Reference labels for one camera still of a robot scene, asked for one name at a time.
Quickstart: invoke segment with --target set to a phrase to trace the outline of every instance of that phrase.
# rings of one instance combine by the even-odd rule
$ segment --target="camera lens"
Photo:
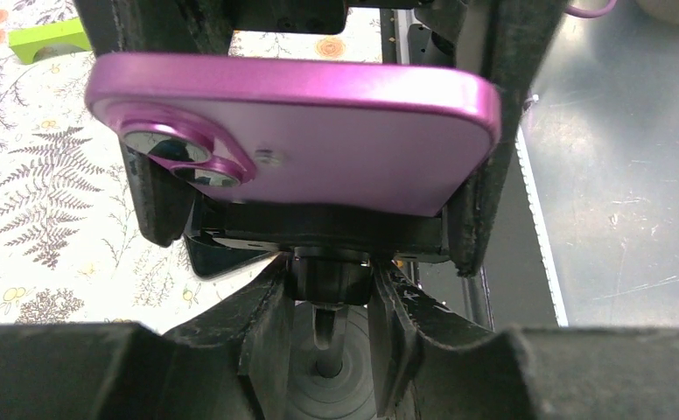
[[[173,162],[202,163],[211,157],[203,146],[161,132],[131,131],[123,142],[139,153]]]
[[[237,178],[237,174],[228,174],[226,171],[213,171],[200,168],[178,168],[172,170],[174,175],[184,181],[196,186],[218,186],[221,188],[232,188],[242,182]]]

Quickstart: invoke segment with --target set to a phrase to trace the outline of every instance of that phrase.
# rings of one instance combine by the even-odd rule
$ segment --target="floral pattern fabric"
[[[90,52],[49,45],[24,66],[8,33],[76,17],[72,0],[0,0],[0,323],[137,320],[163,332],[248,283],[266,262],[201,282],[185,248],[148,243],[116,136],[84,109]],[[232,55],[381,61],[378,10],[338,36],[237,32]]]

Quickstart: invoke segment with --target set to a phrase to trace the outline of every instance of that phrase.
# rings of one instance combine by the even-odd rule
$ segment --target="scratched surface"
[[[628,1],[567,17],[533,94],[522,126],[569,324],[679,326],[679,27]]]

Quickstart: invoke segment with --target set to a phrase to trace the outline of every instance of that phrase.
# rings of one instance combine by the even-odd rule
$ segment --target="metal rod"
[[[487,330],[494,331],[494,317],[489,302],[489,287],[487,273],[482,267],[479,275],[474,277],[461,277],[463,285],[463,299],[465,303],[466,318]]]
[[[319,375],[333,378],[342,370],[345,352],[345,330],[350,307],[320,308],[314,306],[314,342],[316,369]]]

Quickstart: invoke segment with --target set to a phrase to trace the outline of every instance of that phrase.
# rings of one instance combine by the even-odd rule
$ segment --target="phone case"
[[[500,136],[496,88],[453,69],[111,53],[92,114],[228,202],[434,216]]]

